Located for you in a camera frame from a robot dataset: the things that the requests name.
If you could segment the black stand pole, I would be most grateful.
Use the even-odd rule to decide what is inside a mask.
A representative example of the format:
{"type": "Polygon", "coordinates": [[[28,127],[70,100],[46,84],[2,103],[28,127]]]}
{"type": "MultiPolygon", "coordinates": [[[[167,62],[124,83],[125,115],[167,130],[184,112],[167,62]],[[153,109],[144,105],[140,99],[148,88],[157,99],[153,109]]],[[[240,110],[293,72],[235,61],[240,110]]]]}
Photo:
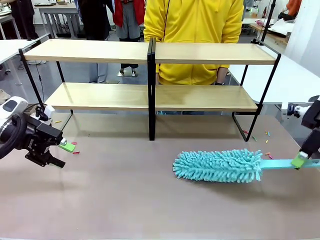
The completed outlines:
{"type": "Polygon", "coordinates": [[[265,44],[265,38],[266,38],[266,35],[268,33],[268,28],[270,26],[270,22],[271,22],[271,19],[272,19],[274,8],[276,6],[276,0],[270,0],[270,1],[272,1],[272,3],[270,5],[269,14],[268,14],[268,17],[267,17],[266,25],[264,26],[262,38],[253,38],[251,40],[251,42],[250,42],[251,44],[256,44],[256,45],[261,45],[261,46],[265,44]]]}

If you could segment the person left forearm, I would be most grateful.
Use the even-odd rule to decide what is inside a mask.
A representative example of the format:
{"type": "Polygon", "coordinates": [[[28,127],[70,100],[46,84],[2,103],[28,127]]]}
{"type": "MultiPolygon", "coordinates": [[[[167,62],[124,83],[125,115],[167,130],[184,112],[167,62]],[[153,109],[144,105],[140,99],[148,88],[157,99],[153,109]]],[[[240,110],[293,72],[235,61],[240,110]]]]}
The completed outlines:
{"type": "Polygon", "coordinates": [[[217,71],[216,82],[219,84],[223,84],[225,82],[226,75],[228,73],[228,68],[220,67],[217,71]]]}

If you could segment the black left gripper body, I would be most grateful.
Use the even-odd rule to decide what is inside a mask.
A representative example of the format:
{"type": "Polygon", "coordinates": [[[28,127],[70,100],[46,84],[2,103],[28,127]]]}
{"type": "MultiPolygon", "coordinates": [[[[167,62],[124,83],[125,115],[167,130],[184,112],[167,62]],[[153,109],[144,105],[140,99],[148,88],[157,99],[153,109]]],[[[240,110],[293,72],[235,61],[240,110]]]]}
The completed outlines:
{"type": "Polygon", "coordinates": [[[26,117],[27,128],[23,148],[28,151],[25,158],[45,167],[50,146],[58,146],[63,139],[63,132],[33,117],[26,117]]]}

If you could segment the teal microfibre duster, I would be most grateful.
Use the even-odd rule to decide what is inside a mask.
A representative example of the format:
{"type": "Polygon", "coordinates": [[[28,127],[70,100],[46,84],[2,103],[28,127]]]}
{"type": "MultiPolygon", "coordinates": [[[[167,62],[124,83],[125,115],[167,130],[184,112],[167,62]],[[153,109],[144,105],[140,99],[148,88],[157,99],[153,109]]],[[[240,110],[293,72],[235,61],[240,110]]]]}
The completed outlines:
{"type": "Polygon", "coordinates": [[[251,183],[261,181],[264,170],[320,168],[320,160],[263,159],[260,150],[183,151],[172,164],[180,179],[219,183],[251,183]]]}

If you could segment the beige cloth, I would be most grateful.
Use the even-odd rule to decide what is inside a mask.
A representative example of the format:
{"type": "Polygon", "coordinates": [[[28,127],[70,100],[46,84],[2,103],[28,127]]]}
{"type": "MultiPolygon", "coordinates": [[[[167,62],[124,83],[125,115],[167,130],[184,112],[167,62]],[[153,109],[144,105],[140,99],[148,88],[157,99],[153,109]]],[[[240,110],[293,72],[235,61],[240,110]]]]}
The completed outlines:
{"type": "Polygon", "coordinates": [[[5,103],[10,98],[11,96],[8,93],[6,93],[3,89],[0,89],[0,105],[5,103]]]}

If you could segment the cluttered wooden table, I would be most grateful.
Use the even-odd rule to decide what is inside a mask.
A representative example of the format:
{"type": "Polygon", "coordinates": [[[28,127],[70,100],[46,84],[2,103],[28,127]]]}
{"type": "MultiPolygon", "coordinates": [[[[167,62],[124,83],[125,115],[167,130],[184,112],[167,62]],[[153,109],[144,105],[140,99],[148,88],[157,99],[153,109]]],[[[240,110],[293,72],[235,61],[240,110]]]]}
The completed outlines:
{"type": "MultiPolygon", "coordinates": [[[[257,32],[257,37],[261,40],[267,26],[266,18],[245,18],[242,21],[243,25],[248,25],[251,29],[257,32]]],[[[293,31],[295,23],[284,21],[283,19],[271,19],[267,28],[264,40],[273,40],[277,44],[287,45],[290,34],[293,31]]]]}

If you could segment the white table slatted legs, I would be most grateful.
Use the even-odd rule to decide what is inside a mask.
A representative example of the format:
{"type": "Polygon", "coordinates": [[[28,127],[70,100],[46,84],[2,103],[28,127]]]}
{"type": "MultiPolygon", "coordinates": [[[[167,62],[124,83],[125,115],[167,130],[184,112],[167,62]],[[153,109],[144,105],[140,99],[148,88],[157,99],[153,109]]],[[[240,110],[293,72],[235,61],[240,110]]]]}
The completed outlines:
{"type": "Polygon", "coordinates": [[[66,33],[71,39],[77,39],[81,31],[80,16],[74,3],[55,5],[37,5],[35,8],[39,11],[42,25],[46,31],[53,37],[58,38],[65,26],[66,33]]]}

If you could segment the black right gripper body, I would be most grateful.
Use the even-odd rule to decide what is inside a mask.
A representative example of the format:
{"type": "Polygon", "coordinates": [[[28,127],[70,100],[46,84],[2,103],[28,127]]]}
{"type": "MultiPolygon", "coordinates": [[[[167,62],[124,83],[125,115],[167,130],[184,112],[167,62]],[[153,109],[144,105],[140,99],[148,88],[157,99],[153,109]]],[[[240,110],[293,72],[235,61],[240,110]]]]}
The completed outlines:
{"type": "Polygon", "coordinates": [[[314,129],[320,127],[320,100],[316,100],[303,115],[301,125],[314,129]]]}

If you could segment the person in dark clothes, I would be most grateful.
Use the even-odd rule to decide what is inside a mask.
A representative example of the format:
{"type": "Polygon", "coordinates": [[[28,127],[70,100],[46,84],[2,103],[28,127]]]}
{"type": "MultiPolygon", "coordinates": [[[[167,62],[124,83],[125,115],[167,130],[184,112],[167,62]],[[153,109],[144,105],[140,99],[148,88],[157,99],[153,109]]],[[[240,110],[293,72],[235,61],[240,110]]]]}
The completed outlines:
{"type": "MultiPolygon", "coordinates": [[[[112,0],[77,0],[77,6],[83,23],[85,36],[91,41],[106,41],[109,38],[111,26],[107,8],[113,12],[112,0]]],[[[89,82],[105,83],[108,75],[106,63],[91,63],[89,65],[89,82]]]]}
{"type": "Polygon", "coordinates": [[[36,33],[33,24],[35,14],[31,0],[13,0],[10,3],[11,14],[15,20],[19,35],[22,39],[37,39],[39,36],[36,33]]]}

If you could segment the person in red jacket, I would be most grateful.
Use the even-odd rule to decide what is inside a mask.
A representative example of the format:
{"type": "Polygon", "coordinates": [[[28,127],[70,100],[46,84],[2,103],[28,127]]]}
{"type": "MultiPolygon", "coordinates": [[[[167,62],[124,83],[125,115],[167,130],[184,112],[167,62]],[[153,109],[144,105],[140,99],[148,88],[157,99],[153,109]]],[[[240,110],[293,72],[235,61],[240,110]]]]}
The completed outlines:
{"type": "Polygon", "coordinates": [[[138,42],[140,25],[144,22],[144,0],[113,0],[113,22],[120,42],[138,42]]]}

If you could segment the person in yellow hoodie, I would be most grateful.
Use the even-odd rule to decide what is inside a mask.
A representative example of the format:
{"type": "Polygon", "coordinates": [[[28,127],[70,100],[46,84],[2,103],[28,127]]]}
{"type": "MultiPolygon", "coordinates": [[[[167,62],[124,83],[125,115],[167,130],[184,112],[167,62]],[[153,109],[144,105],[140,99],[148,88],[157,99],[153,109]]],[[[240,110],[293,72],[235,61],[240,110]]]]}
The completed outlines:
{"type": "MultiPolygon", "coordinates": [[[[244,0],[147,0],[144,40],[163,43],[236,44],[242,30],[244,0]]],[[[215,85],[222,64],[156,66],[160,85],[215,85]]]]}

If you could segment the person in orange top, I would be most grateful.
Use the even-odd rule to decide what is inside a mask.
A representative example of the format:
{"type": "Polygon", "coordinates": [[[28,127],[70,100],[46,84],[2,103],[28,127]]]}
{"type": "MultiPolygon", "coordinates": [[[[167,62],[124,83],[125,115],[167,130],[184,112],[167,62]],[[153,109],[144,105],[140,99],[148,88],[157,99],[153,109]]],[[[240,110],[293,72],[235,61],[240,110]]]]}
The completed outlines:
{"type": "Polygon", "coordinates": [[[288,15],[295,17],[300,10],[301,3],[302,3],[302,0],[289,0],[288,3],[286,4],[288,15]]]}

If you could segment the wooden shelf unit black frame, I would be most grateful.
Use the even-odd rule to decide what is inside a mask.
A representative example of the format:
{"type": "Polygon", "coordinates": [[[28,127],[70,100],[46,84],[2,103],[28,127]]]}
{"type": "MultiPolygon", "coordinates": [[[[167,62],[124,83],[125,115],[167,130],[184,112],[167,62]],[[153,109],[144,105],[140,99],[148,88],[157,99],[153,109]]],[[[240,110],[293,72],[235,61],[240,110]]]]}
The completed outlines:
{"type": "Polygon", "coordinates": [[[156,60],[154,42],[48,39],[22,54],[28,61],[56,62],[61,85],[46,100],[60,110],[147,111],[149,139],[156,133],[156,60]],[[66,82],[61,62],[147,65],[147,84],[66,82]]]}
{"type": "Polygon", "coordinates": [[[255,123],[264,105],[264,98],[281,59],[265,51],[267,44],[253,43],[163,43],[155,44],[155,64],[214,64],[214,65],[272,65],[260,102],[252,100],[238,86],[155,85],[155,123],[157,111],[231,112],[232,118],[245,141],[252,135],[255,123]]]}

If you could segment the white table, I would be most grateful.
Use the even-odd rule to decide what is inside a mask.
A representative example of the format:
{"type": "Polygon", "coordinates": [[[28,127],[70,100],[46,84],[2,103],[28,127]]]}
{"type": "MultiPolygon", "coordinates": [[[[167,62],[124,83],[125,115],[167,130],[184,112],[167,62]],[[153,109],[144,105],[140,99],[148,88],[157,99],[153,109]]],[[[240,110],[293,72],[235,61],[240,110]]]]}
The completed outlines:
{"type": "MultiPolygon", "coordinates": [[[[272,69],[272,65],[248,66],[243,88],[254,102],[260,102],[272,69]]],[[[303,104],[317,95],[320,95],[320,78],[282,55],[263,103],[303,104]]]]}
{"type": "Polygon", "coordinates": [[[21,86],[22,82],[18,76],[16,68],[13,65],[12,58],[19,54],[19,50],[25,50],[33,46],[37,41],[42,40],[45,37],[50,36],[49,33],[40,36],[35,40],[25,39],[11,39],[11,40],[0,40],[0,65],[6,63],[10,73],[15,79],[15,85],[21,86]]]}

